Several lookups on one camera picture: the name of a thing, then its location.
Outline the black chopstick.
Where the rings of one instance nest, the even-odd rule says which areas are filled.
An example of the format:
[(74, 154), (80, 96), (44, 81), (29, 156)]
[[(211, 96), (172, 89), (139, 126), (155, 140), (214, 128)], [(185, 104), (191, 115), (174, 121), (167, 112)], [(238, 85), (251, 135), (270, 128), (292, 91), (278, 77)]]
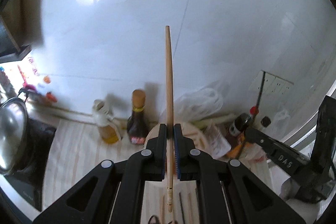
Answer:
[(182, 192), (179, 192), (179, 203), (181, 207), (182, 223), (185, 224), (186, 222), (185, 222), (185, 213), (184, 213), (183, 202), (182, 202)]
[(260, 102), (261, 102), (261, 97), (262, 97), (263, 90), (264, 90), (265, 74), (266, 74), (266, 72), (262, 71), (262, 78), (261, 78), (260, 89), (259, 89), (259, 93), (258, 93), (256, 104), (255, 104), (255, 106), (256, 106), (257, 109), (259, 109)]

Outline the cream utensil holder block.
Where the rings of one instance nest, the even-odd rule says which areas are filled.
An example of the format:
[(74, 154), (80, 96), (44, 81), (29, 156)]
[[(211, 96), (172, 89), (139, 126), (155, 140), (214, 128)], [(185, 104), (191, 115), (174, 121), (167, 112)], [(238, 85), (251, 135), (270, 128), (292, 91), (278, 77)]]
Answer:
[[(210, 152), (210, 145), (200, 129), (189, 122), (181, 122), (180, 124), (183, 136), (191, 139), (196, 149), (206, 153)], [(158, 136), (159, 128), (160, 124), (157, 124), (150, 130), (149, 135), (146, 137), (145, 144), (143, 146), (144, 148), (147, 146), (150, 139)]]

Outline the white paper packet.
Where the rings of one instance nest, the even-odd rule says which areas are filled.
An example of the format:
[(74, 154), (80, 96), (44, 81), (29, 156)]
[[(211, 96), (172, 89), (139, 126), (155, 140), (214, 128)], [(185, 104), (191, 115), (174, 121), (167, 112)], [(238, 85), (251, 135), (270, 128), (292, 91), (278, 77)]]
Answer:
[(204, 134), (209, 143), (210, 154), (214, 159), (220, 159), (231, 150), (230, 143), (214, 123), (207, 126)]

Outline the plastic bag with red item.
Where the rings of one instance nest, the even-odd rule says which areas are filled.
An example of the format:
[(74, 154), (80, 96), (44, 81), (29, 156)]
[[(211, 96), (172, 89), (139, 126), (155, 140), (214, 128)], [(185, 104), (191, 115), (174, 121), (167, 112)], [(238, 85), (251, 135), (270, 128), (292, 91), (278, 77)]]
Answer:
[[(253, 127), (259, 130), (258, 123), (262, 118), (257, 118)], [(266, 128), (263, 133), (276, 140), (281, 140), (286, 135), (286, 128), (290, 121), (289, 112), (285, 109), (277, 112), (273, 118), (270, 118), (272, 123)], [(245, 158), (251, 162), (260, 162), (266, 158), (266, 153), (257, 144), (248, 145)]]

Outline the dark soy sauce bottle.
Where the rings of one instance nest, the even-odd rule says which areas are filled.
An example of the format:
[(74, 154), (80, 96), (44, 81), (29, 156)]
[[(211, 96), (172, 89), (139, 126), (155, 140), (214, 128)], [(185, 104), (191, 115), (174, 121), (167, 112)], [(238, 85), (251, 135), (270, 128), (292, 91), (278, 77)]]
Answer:
[(141, 89), (132, 92), (132, 113), (127, 120), (127, 135), (131, 144), (144, 145), (149, 133), (145, 119), (146, 94)]

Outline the black cap sauce bottle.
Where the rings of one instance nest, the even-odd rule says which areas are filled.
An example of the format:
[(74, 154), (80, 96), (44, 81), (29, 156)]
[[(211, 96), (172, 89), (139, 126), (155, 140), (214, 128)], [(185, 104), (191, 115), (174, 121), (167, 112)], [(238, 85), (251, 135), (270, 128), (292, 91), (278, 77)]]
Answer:
[(262, 118), (260, 120), (260, 122), (258, 123), (259, 126), (259, 130), (261, 132), (265, 131), (267, 127), (270, 126), (270, 124), (272, 123), (271, 119), (268, 116), (265, 116), (264, 118)]

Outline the glass oil dispenser bottle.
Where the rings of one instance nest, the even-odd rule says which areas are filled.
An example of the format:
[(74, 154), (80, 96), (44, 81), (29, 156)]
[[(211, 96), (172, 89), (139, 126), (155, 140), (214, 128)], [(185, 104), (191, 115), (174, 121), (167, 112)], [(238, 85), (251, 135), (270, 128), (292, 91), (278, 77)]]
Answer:
[(92, 115), (104, 142), (114, 144), (122, 140), (120, 123), (115, 119), (108, 102), (100, 99), (94, 100)]

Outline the red cap sauce bottle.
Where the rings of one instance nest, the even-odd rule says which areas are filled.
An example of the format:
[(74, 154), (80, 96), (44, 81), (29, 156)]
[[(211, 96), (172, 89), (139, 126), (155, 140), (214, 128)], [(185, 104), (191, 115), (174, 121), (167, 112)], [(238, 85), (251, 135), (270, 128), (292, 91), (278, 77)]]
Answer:
[(239, 136), (253, 123), (253, 119), (259, 113), (257, 106), (250, 108), (249, 114), (242, 113), (228, 126), (225, 138), (232, 147), (236, 147), (240, 141)]

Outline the black induction cooktop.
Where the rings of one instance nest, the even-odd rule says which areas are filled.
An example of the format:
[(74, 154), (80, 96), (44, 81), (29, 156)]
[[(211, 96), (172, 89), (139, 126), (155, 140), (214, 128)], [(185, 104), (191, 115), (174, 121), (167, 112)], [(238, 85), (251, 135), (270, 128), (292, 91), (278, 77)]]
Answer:
[(6, 175), (5, 179), (23, 199), (42, 211), (43, 180), (56, 128), (34, 119), (29, 119), (29, 126), (29, 150), (23, 169)]

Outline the steel wok with lid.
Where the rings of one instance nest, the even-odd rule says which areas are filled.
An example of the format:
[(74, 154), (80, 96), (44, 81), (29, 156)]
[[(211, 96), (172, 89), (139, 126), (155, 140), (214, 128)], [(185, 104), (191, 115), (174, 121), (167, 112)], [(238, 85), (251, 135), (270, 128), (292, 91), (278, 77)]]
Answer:
[(1, 174), (19, 169), (27, 150), (29, 133), (25, 102), (13, 97), (1, 105)]

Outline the black range hood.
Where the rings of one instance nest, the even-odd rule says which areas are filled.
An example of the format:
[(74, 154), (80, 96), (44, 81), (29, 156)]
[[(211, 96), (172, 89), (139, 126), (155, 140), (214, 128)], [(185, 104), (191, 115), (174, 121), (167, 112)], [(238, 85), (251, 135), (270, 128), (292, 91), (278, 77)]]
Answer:
[(21, 17), (1, 15), (1, 64), (22, 61), (31, 52)]

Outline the right wall socket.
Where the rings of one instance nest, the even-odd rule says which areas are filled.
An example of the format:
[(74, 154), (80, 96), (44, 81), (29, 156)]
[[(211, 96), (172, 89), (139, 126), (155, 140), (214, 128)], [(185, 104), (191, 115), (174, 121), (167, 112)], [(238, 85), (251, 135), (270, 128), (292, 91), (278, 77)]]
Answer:
[(280, 90), (280, 95), (282, 95), (282, 96), (286, 95), (291, 90), (293, 85), (294, 84), (290, 81), (284, 81), (284, 83), (282, 85), (282, 88)]

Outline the wall socket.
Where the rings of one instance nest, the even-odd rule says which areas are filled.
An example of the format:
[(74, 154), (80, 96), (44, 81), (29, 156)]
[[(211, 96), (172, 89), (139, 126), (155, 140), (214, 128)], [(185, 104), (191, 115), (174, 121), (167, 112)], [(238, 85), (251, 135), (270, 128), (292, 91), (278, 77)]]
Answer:
[(294, 84), (290, 81), (284, 81), (284, 83), (282, 85), (282, 88), (280, 90), (280, 95), (282, 95), (282, 96), (286, 95), (291, 90), (293, 85)]
[(266, 90), (266, 94), (279, 94), (284, 84), (285, 84), (285, 80), (279, 77), (275, 77), (271, 85)]
[(249, 86), (248, 90), (254, 91), (254, 92), (259, 92), (259, 90), (261, 88), (263, 76), (265, 76), (265, 77), (264, 77), (264, 85), (263, 85), (262, 92), (264, 94), (270, 94), (271, 85), (273, 84), (274, 80), (276, 79), (276, 76), (274, 76), (274, 75), (272, 75), (268, 72), (265, 72), (265, 71), (260, 71), (258, 73), (256, 78), (252, 81), (251, 85)]

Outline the middle wall socket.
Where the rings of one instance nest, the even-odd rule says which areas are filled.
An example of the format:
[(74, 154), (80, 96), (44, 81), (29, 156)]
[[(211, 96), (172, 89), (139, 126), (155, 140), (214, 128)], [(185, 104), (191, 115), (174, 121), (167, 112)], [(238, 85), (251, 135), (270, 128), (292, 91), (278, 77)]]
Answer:
[(284, 84), (285, 84), (285, 80), (279, 77), (275, 77), (271, 85), (266, 90), (266, 94), (279, 94)]

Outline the left wall socket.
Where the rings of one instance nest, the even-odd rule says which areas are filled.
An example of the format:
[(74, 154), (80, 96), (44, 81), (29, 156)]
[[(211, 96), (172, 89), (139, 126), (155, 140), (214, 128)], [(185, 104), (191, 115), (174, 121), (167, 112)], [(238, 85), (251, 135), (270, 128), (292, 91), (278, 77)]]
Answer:
[(274, 76), (274, 75), (272, 75), (268, 72), (265, 72), (265, 71), (260, 71), (258, 73), (256, 78), (252, 81), (251, 85), (249, 86), (248, 90), (254, 91), (254, 92), (259, 92), (259, 90), (261, 88), (263, 76), (265, 76), (265, 77), (264, 77), (264, 85), (263, 85), (262, 92), (264, 94), (270, 94), (271, 85), (273, 84), (274, 80), (276, 79), (276, 76)]

